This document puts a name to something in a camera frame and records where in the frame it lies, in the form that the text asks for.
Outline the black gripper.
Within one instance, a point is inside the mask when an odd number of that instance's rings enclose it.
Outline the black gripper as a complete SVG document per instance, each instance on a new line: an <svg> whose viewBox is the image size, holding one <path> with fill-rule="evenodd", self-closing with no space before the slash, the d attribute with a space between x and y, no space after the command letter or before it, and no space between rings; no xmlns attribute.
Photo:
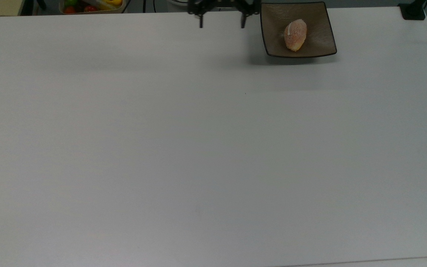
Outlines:
<svg viewBox="0 0 427 267"><path fill-rule="evenodd" d="M247 16L259 14L260 0L189 0L188 14L194 14L199 18L199 27L203 28L203 15L211 10L234 9L242 13L241 29L244 29Z"/></svg>

